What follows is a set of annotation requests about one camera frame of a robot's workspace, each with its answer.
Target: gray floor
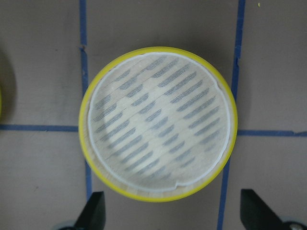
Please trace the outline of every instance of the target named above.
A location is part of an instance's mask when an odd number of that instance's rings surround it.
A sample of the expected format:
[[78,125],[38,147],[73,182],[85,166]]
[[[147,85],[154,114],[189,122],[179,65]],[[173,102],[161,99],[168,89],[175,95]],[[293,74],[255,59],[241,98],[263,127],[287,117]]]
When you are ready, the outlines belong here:
[[[173,46],[209,61],[231,85],[237,9],[237,0],[87,1],[89,81],[121,54]],[[244,229],[241,188],[253,188],[283,220],[307,224],[306,135],[251,132],[307,130],[306,12],[304,0],[246,1],[240,135],[230,163],[224,230]],[[54,230],[72,223],[86,202],[76,132],[79,19],[78,1],[0,1],[0,229]],[[73,132],[20,131],[18,125],[73,126]],[[192,196],[153,204],[123,197],[93,175],[93,191],[106,196],[106,230],[216,229],[221,186],[222,174]]]

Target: blue painter's tape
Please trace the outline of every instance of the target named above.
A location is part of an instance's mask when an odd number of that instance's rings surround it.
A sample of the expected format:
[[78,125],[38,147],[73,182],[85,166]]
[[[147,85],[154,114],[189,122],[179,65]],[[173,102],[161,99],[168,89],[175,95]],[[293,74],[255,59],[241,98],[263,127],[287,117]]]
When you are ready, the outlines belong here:
[[92,171],[86,161],[85,161],[85,183],[86,183],[86,199],[89,200],[89,198],[92,195]]
[[[239,64],[238,64],[238,61],[241,57],[244,11],[245,11],[245,0],[239,0],[237,21],[236,21],[236,42],[235,42],[235,50],[234,50],[234,64],[233,64],[233,73],[232,73],[232,82],[231,82],[231,91],[234,95],[235,101],[236,101],[236,95],[237,95],[237,90],[238,90],[238,82],[239,82]],[[219,207],[218,220],[217,220],[217,230],[223,229],[229,168],[230,168],[230,159],[223,169],[220,207]]]
[[238,136],[307,137],[307,131],[296,133],[287,130],[238,130]]
[[81,71],[82,71],[82,94],[84,95],[88,87],[87,54],[83,48],[81,52]]
[[0,130],[78,132],[77,126],[0,125]]
[[79,1],[80,11],[80,41],[82,46],[87,45],[87,34],[86,34],[86,0]]
[[[82,94],[84,96],[88,87],[88,69],[87,69],[87,54],[85,52],[85,46],[87,45],[87,33],[86,33],[86,0],[79,0],[80,11],[80,42],[82,47],[81,52],[81,71],[82,71]],[[86,183],[86,198],[87,200],[92,195],[92,171],[85,162],[85,183]]]

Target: yellow rim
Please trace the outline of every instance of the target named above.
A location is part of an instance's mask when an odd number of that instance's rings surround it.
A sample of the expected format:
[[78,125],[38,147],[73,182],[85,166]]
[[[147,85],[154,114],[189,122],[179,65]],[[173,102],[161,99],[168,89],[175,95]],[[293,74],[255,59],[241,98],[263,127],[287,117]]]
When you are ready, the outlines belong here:
[[[95,163],[93,162],[93,160],[90,157],[90,154],[88,152],[88,149],[86,148],[86,143],[85,143],[85,137],[87,136],[84,133],[84,129],[83,129],[83,125],[85,122],[86,117],[84,116],[86,114],[86,104],[89,101],[89,99],[91,98],[94,89],[96,88],[96,85],[98,84],[98,82],[111,70],[113,69],[115,66],[117,66],[119,63],[132,58],[134,56],[137,55],[142,55],[142,54],[146,54],[146,53],[151,53],[151,52],[168,52],[168,53],[176,53],[179,55],[183,55],[186,56],[188,58],[191,58],[192,60],[202,64],[207,70],[209,70],[211,72],[211,74],[213,76],[215,76],[218,81],[223,85],[229,100],[230,100],[230,104],[231,104],[231,110],[233,111],[233,118],[234,120],[233,122],[233,138],[231,140],[231,143],[229,145],[229,149],[228,152],[225,153],[225,157],[224,160],[222,162],[220,162],[220,166],[218,168],[215,169],[215,172],[211,175],[211,177],[205,181],[203,184],[201,184],[200,186],[191,189],[190,191],[186,192],[186,193],[182,193],[180,195],[175,195],[175,196],[170,196],[170,197],[145,197],[145,196],[140,196],[140,195],[135,195],[132,193],[129,193],[119,187],[117,187],[116,185],[114,185],[113,183],[111,183],[103,174],[101,174],[101,172],[97,169]],[[84,98],[82,100],[82,104],[81,104],[81,108],[80,108],[80,114],[79,114],[79,138],[80,138],[80,143],[81,143],[81,148],[83,150],[84,156],[88,162],[88,164],[90,165],[90,167],[92,168],[92,170],[95,172],[95,174],[106,184],[108,185],[110,188],[112,188],[113,190],[117,191],[118,193],[136,199],[136,200],[141,200],[141,201],[147,201],[147,202],[166,202],[166,201],[173,201],[173,200],[177,200],[177,199],[181,199],[184,197],[187,197],[193,193],[196,193],[197,191],[201,190],[203,187],[205,187],[207,184],[209,184],[224,168],[224,166],[226,165],[231,152],[233,150],[233,147],[235,145],[235,140],[236,140],[236,133],[237,133],[237,111],[236,111],[236,103],[235,100],[233,98],[233,95],[231,93],[231,90],[227,84],[227,82],[224,80],[224,78],[222,77],[222,75],[210,64],[208,63],[206,60],[202,59],[201,57],[182,50],[182,49],[177,49],[177,48],[172,48],[172,47],[163,47],[163,46],[158,46],[158,47],[148,47],[148,48],[142,48],[142,49],[137,49],[134,51],[131,51],[129,53],[126,53],[116,59],[114,59],[112,62],[110,62],[108,65],[106,65],[97,75],[96,77],[93,79],[93,81],[91,82],[91,84],[89,85]]]

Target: round lid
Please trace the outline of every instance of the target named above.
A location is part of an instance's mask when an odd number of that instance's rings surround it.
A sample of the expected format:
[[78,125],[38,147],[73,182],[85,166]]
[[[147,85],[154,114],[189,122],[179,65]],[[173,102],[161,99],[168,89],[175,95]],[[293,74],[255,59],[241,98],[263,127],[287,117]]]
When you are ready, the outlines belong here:
[[214,179],[236,139],[227,83],[190,52],[150,47],[108,64],[80,111],[84,155],[107,185],[145,201],[188,196]]

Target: printed pattern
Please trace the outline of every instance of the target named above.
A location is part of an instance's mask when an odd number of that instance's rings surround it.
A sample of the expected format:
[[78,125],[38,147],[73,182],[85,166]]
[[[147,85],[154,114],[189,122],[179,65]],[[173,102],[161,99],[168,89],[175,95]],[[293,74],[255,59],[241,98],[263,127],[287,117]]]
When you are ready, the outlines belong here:
[[229,138],[227,104],[215,78],[184,56],[126,60],[97,85],[90,141],[109,172],[144,191],[171,191],[204,177]]

